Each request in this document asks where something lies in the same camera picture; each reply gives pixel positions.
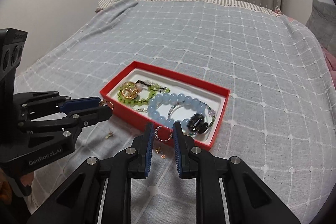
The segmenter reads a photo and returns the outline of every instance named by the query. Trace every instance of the pink fabric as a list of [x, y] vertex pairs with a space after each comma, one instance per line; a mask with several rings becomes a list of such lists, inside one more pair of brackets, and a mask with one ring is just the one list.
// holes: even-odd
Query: pink fabric
[[327, 49], [325, 49], [324, 47], [321, 48], [324, 55], [324, 59], [330, 71], [330, 75], [333, 80], [334, 86], [336, 87], [336, 57], [333, 56], [330, 52], [328, 52]]

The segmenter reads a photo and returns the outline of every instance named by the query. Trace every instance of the red jewelry box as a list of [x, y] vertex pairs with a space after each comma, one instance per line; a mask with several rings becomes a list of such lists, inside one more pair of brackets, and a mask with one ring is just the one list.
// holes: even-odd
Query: red jewelry box
[[[212, 100], [216, 99], [218, 101], [216, 103], [217, 109], [214, 109], [216, 111], [216, 119], [213, 126], [211, 127], [209, 135], [204, 140], [199, 140], [197, 139], [197, 137], [194, 138], [195, 144], [197, 146], [205, 150], [209, 150], [213, 146], [217, 134], [219, 133], [219, 128], [221, 126], [221, 122], [224, 116], [230, 90], [175, 71], [133, 61], [130, 65], [128, 65], [120, 73], [118, 73], [110, 82], [108, 82], [101, 89], [100, 94], [105, 100], [108, 100], [113, 103], [114, 105], [113, 115], [120, 117], [122, 120], [126, 121], [127, 123], [129, 123], [130, 125], [132, 125], [133, 127], [137, 128], [142, 132], [145, 130], [147, 122], [153, 122], [155, 126], [159, 126], [160, 124], [147, 117], [147, 114], [143, 112], [137, 112], [131, 109], [130, 107], [120, 103], [118, 99], [112, 95], [114, 90], [116, 90], [119, 86], [121, 86], [122, 83], [129, 81], [126, 80], [126, 78], [129, 75], [132, 75], [132, 73], [136, 72], [139, 72], [140, 74], [148, 74], [153, 77], [159, 77], [161, 79], [164, 77], [167, 83], [172, 84], [175, 83], [177, 86], [179, 85], [183, 86], [184, 90], [186, 89], [185, 87], [187, 88], [189, 87], [190, 90], [193, 90], [196, 94], [197, 92], [198, 93], [202, 92], [201, 94], [204, 93], [205, 95], [212, 98]], [[164, 140], [168, 139], [170, 135], [168, 130], [164, 133], [162, 132], [160, 132], [160, 138]], [[174, 141], [170, 139], [168, 142], [166, 142], [166, 144], [174, 146]]]

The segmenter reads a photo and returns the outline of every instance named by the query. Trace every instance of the gray blanket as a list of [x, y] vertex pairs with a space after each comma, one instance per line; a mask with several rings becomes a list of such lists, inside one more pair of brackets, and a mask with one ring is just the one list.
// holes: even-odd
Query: gray blanket
[[[231, 89], [211, 152], [240, 156], [302, 223], [312, 220], [336, 181], [336, 94], [305, 26], [203, 2], [122, 0], [19, 75], [15, 91], [99, 95], [133, 60]], [[138, 134], [116, 117], [85, 128], [76, 152], [35, 172], [30, 210], [86, 158], [111, 157]], [[133, 180], [131, 222], [195, 223], [195, 182], [179, 179], [173, 149], [159, 145], [166, 158], [153, 153], [149, 177]]]

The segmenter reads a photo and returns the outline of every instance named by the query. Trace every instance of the pillow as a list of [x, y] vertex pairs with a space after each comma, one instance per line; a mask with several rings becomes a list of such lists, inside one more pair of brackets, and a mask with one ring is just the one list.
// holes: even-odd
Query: pillow
[[306, 27], [316, 36], [328, 52], [336, 56], [336, 6], [313, 0]]

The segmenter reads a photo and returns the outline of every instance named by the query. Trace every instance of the pink bead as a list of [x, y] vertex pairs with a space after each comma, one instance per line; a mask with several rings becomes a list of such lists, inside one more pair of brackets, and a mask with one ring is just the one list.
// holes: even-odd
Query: pink bead
[[136, 87], [138, 88], [139, 92], [142, 91], [142, 84], [141, 83], [136, 83]]

